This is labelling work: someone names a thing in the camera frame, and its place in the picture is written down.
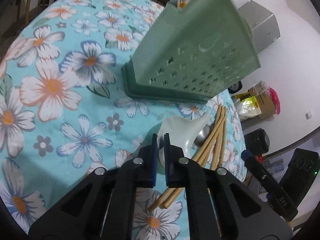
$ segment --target white switch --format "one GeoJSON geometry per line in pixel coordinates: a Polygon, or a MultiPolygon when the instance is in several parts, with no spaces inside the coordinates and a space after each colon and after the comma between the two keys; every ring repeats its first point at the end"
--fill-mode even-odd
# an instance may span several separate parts
{"type": "Polygon", "coordinates": [[[306,113],[306,118],[307,118],[307,120],[310,119],[311,117],[312,117],[312,113],[311,113],[311,111],[308,111],[308,112],[306,113]]]}

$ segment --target black speaker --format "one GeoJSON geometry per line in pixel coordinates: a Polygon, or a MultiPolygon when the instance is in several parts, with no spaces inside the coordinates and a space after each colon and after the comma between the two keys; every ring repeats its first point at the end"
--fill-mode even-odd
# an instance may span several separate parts
{"type": "Polygon", "coordinates": [[[308,193],[319,169],[320,158],[317,152],[295,149],[279,185],[288,193],[296,207],[308,193]]]}

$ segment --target bundle of chopsticks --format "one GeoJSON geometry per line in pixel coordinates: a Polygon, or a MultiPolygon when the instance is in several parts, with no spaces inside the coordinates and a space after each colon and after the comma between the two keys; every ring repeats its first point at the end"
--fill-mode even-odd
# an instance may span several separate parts
{"type": "MultiPolygon", "coordinates": [[[[214,142],[216,143],[213,149],[210,170],[214,171],[218,167],[222,166],[227,132],[226,118],[226,108],[219,105],[210,135],[192,157],[192,160],[196,161],[203,168],[208,161],[214,142]]],[[[160,205],[163,208],[168,208],[182,191],[183,188],[167,188],[166,191],[148,208],[148,210],[151,212],[160,205]]]]}

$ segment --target gray flower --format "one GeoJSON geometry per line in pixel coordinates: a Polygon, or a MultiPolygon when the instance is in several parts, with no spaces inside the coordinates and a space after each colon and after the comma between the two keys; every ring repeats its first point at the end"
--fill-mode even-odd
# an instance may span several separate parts
{"type": "Polygon", "coordinates": [[[66,28],[67,27],[67,23],[59,22],[59,23],[56,23],[56,26],[58,28],[66,28]]]}
{"type": "Polygon", "coordinates": [[[38,135],[37,141],[38,142],[33,144],[33,147],[38,150],[41,157],[44,157],[46,152],[50,153],[53,151],[53,147],[49,144],[51,142],[50,137],[44,139],[41,135],[38,135]]]}
{"type": "Polygon", "coordinates": [[[121,130],[120,125],[124,125],[124,121],[119,119],[119,114],[115,113],[112,116],[109,116],[107,118],[107,122],[109,123],[108,129],[111,130],[112,128],[115,128],[115,131],[119,132],[121,130]]]}

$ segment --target dark green base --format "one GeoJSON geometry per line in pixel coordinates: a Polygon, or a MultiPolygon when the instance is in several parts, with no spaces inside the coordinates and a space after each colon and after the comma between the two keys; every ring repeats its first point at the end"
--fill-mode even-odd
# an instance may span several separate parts
{"type": "Polygon", "coordinates": [[[181,92],[173,89],[138,85],[135,79],[132,60],[123,65],[122,76],[125,93],[131,98],[195,103],[206,103],[212,98],[205,95],[181,92]]]}

